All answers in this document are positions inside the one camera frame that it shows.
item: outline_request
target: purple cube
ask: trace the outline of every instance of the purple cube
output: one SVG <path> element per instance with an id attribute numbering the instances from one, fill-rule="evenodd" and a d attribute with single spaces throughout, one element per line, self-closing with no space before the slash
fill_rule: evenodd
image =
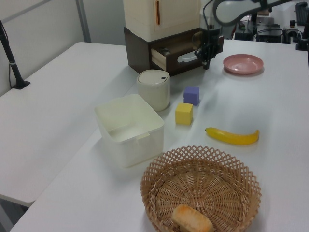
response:
<path id="1" fill-rule="evenodd" d="M 199 87 L 187 86 L 183 93 L 183 103 L 198 105 Z"/>

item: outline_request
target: container lid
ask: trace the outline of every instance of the container lid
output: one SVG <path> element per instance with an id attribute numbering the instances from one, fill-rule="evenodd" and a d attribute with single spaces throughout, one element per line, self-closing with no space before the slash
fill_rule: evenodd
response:
<path id="1" fill-rule="evenodd" d="M 147 85 L 157 85 L 165 82 L 169 78 L 169 73 L 161 70 L 146 70 L 143 71 L 138 81 Z"/>

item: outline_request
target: orange handle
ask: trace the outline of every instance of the orange handle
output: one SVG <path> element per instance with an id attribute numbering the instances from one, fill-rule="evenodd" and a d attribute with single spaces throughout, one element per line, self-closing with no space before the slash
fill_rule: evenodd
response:
<path id="1" fill-rule="evenodd" d="M 160 2 L 157 0 L 155 3 L 156 6 L 156 24 L 160 25 Z"/>

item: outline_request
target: wicker basket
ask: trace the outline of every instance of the wicker basket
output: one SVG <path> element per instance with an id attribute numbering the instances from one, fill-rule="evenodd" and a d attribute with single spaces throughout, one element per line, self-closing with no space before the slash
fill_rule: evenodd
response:
<path id="1" fill-rule="evenodd" d="M 240 160 L 208 147 L 188 146 L 164 153 L 150 163 L 141 195 L 157 231 L 179 232 L 173 209 L 186 204 L 210 219 L 216 232 L 241 232 L 260 204 L 256 177 Z"/>

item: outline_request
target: white canister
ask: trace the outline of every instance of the white canister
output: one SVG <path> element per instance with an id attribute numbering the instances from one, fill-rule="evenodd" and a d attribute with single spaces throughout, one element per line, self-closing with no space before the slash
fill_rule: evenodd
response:
<path id="1" fill-rule="evenodd" d="M 145 70 L 137 78 L 139 95 L 155 110 L 169 105 L 170 76 L 162 70 Z"/>

